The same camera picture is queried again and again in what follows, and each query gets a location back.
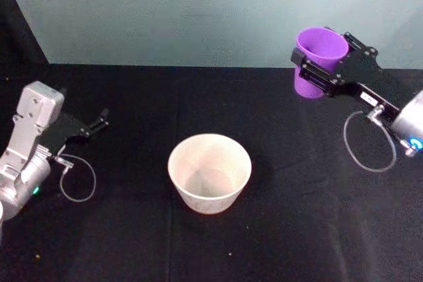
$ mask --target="table surface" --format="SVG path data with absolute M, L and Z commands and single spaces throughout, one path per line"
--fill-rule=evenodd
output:
M 397 70 L 413 87 L 423 72 Z M 342 140 L 341 98 L 306 100 L 291 69 L 2 65 L 0 146 L 24 85 L 67 88 L 63 111 L 84 122 L 110 109 L 110 127 L 66 152 L 88 160 L 95 196 L 66 200 L 60 168 L 3 224 L 11 281 L 423 281 L 423 160 L 386 173 L 358 167 Z M 349 130 L 364 163 L 391 160 L 383 134 L 357 118 Z M 250 182 L 224 213 L 191 211 L 167 174 L 173 147 L 198 133 L 237 140 Z M 65 188 L 91 190 L 75 162 Z

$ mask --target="label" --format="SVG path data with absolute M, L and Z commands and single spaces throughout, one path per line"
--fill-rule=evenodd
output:
M 376 99 L 374 99 L 373 97 L 371 97 L 368 93 L 366 93 L 366 92 L 362 92 L 362 94 L 360 95 L 360 98 L 362 99 L 362 100 L 365 100 L 366 102 L 368 102 L 369 104 L 371 104 L 373 107 L 376 107 L 376 105 L 378 104 L 377 103 L 377 100 Z

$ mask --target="light blue wall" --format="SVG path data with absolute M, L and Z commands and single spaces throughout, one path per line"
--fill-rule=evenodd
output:
M 423 68 L 423 0 L 17 0 L 51 63 L 289 67 L 299 30 Z

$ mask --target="led indicator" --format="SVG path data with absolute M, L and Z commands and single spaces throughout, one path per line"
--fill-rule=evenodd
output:
M 421 148 L 423 148 L 423 144 L 420 140 L 418 139 L 411 139 L 410 140 L 410 144 L 414 145 L 418 150 L 420 150 Z

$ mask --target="white cable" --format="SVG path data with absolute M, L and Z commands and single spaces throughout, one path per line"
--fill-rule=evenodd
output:
M 65 189 L 63 188 L 63 179 L 65 178 L 65 175 L 66 175 L 66 172 L 67 172 L 67 169 L 65 169 L 64 171 L 63 171 L 63 174 L 61 175 L 61 177 L 60 177 L 60 181 L 59 181 L 59 187 L 60 187 L 60 190 L 61 190 L 61 192 L 63 193 L 63 195 L 69 200 L 69 201 L 73 201 L 73 202 L 75 202 L 75 203 L 83 203 L 83 202 L 85 202 L 85 201 L 88 201 L 90 198 L 92 198 L 92 196 L 94 195 L 94 193 L 95 193 L 95 188 L 96 188 L 96 175 L 95 175 L 95 172 L 94 172 L 94 169 L 93 169 L 93 167 L 91 166 L 91 164 L 89 164 L 86 160 L 84 160 L 84 159 L 82 159 L 82 158 L 80 158 L 80 157 L 77 157 L 76 155 L 67 155 L 67 154 L 61 154 L 61 156 L 63 156 L 63 157 L 69 157 L 69 158 L 74 158 L 74 159 L 77 159 L 77 160 L 80 160 L 80 161 L 82 161 L 82 162 L 84 162 L 89 168 L 90 168 L 90 170 L 91 170 L 91 172 L 93 173 L 93 190 L 91 191 L 91 193 L 90 193 L 90 195 L 88 195 L 86 198 L 82 198 L 82 199 L 76 199 L 76 198 L 73 198 L 73 197 L 71 197 L 71 196 L 69 196 L 66 192 L 65 192 Z
M 358 115 L 358 114 L 363 114 L 362 111 L 358 111 L 358 112 L 353 112 L 352 114 L 350 114 L 348 116 L 348 118 L 346 118 L 345 124 L 344 124 L 344 142 L 346 145 L 346 148 L 348 150 L 348 152 L 350 153 L 351 157 L 354 159 L 354 161 L 356 161 L 356 163 L 362 167 L 364 170 L 370 171 L 370 172 L 376 172 L 376 173 L 382 173 L 382 172 L 386 172 L 388 171 L 390 168 L 392 168 L 395 165 L 395 162 L 397 161 L 397 150 L 395 148 L 395 144 L 394 141 L 392 140 L 392 137 L 389 135 L 389 132 L 386 130 L 385 127 L 380 126 L 380 128 L 382 129 L 383 133 L 386 135 L 386 137 L 388 138 L 389 144 L 391 145 L 392 148 L 392 161 L 391 163 L 389 163 L 388 166 L 386 166 L 385 168 L 369 168 L 368 166 L 365 166 L 364 164 L 362 164 L 357 158 L 356 156 L 353 154 L 350 145 L 348 144 L 348 140 L 346 137 L 346 130 L 348 127 L 348 124 L 350 123 L 350 120 Z

